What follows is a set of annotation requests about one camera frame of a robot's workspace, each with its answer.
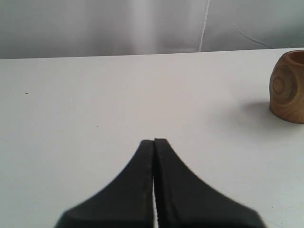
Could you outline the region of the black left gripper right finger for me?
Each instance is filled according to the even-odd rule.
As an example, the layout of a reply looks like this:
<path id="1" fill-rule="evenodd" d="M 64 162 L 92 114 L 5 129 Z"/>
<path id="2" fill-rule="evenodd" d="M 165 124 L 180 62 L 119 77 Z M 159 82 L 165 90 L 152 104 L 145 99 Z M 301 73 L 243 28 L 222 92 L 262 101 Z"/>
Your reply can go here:
<path id="1" fill-rule="evenodd" d="M 264 228 L 259 214 L 202 181 L 166 139 L 154 140 L 154 194 L 161 228 Z"/>

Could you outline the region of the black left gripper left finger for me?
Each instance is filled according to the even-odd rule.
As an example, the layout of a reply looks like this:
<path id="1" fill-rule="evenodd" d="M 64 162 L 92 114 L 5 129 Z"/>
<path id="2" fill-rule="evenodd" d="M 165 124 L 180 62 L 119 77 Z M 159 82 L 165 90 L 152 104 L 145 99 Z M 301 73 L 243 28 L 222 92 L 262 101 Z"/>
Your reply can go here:
<path id="1" fill-rule="evenodd" d="M 101 191 L 66 210 L 57 228 L 152 228 L 154 142 L 140 142 L 119 175 Z"/>

